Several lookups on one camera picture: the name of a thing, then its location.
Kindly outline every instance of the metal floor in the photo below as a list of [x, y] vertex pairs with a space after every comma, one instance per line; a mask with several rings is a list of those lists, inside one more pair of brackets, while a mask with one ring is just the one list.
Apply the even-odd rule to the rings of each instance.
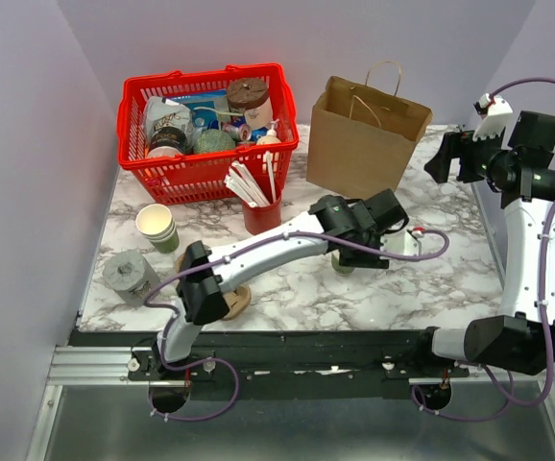
[[[453, 385], [446, 410], [451, 413], [488, 415], [502, 404], [489, 382]], [[409, 400], [247, 400], [213, 421], [166, 424], [150, 418], [146, 392], [128, 386], [65, 388], [46, 459], [555, 460], [544, 405], [513, 408], [489, 423], [464, 424], [423, 414]], [[518, 385], [524, 399], [539, 393], [535, 381]], [[202, 414], [220, 405], [191, 402], [185, 413]]]

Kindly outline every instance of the yarn ball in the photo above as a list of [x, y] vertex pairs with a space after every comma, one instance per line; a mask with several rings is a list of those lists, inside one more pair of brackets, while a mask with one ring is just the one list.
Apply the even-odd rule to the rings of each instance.
[[219, 130], [205, 130], [195, 141], [192, 152], [194, 154], [206, 154], [209, 152], [232, 151], [235, 141], [228, 133]]

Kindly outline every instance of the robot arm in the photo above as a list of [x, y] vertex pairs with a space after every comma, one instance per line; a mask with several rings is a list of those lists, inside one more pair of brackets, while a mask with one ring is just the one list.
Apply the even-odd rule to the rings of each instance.
[[[224, 294], [234, 291], [241, 283], [283, 264], [339, 250], [341, 265], [388, 267], [387, 259], [340, 248], [337, 244], [321, 238], [288, 238], [288, 233], [323, 233], [377, 249], [382, 245], [391, 248], [391, 238], [386, 231], [400, 222], [407, 224], [407, 220], [407, 214], [393, 191], [387, 189], [365, 201], [347, 201], [343, 197], [325, 196], [309, 211], [282, 226], [234, 244], [212, 249], [200, 241], [191, 244], [186, 249], [181, 264], [182, 271], [224, 260], [225, 256], [227, 263], [181, 278], [177, 291], [183, 301], [185, 316], [176, 319], [172, 326], [169, 325], [159, 335], [157, 343], [159, 347], [164, 343], [164, 358], [168, 362], [186, 358], [203, 325], [218, 321], [229, 313]], [[268, 238], [279, 235], [284, 235], [284, 238], [266, 242]], [[390, 235], [394, 235], [396, 241], [403, 238], [399, 234]], [[230, 260], [229, 255], [245, 248], [253, 251]]]
[[[555, 146], [555, 117], [523, 111], [501, 148], [510, 105], [484, 95], [475, 105], [483, 121], [474, 132], [446, 133], [438, 154], [424, 167], [436, 182], [446, 182], [459, 158], [457, 181], [487, 181], [501, 193], [508, 231], [506, 280], [496, 317], [478, 319], [467, 328], [438, 329], [433, 353], [456, 360], [493, 365], [535, 375], [545, 368], [543, 329], [536, 306], [540, 239], [544, 219], [555, 200], [555, 171], [548, 168]], [[555, 216], [546, 261], [546, 307], [555, 336]]]

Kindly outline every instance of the wooden disc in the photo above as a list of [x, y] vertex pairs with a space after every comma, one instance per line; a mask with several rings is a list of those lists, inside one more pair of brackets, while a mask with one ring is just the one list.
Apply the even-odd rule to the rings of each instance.
[[[184, 256], [185, 254], [180, 255], [175, 261], [176, 272], [180, 271]], [[246, 310], [246, 307], [252, 302], [252, 290], [247, 284], [239, 285], [235, 291], [225, 294], [224, 299], [229, 305], [229, 313], [222, 320], [233, 320]]]

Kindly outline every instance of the marble countertop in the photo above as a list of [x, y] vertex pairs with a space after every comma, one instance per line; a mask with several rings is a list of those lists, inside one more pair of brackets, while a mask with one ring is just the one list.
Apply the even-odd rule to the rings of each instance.
[[[438, 185], [422, 170], [446, 130], [447, 126], [427, 129], [397, 191], [411, 226], [448, 233], [450, 247], [442, 257], [419, 263], [392, 261], [388, 270], [356, 269], [346, 277], [333, 271], [329, 255], [298, 260], [251, 280], [252, 304], [236, 319], [205, 330], [458, 328], [494, 315], [501, 287], [471, 187], [457, 183], [454, 173], [453, 181]], [[301, 142], [283, 191], [282, 221], [330, 193], [305, 180], [309, 127], [299, 125], [299, 131]], [[216, 246], [250, 236], [238, 200], [172, 206], [181, 245], [162, 255], [134, 225], [136, 213], [152, 202], [134, 176], [121, 170], [84, 299], [81, 331], [160, 330], [170, 315], [166, 309], [125, 305], [105, 286], [103, 267], [116, 253], [138, 250], [165, 279], [175, 274], [175, 260], [193, 241], [203, 239]], [[423, 251], [437, 250], [440, 243], [427, 236]], [[175, 289], [170, 287], [161, 297], [174, 303]]]

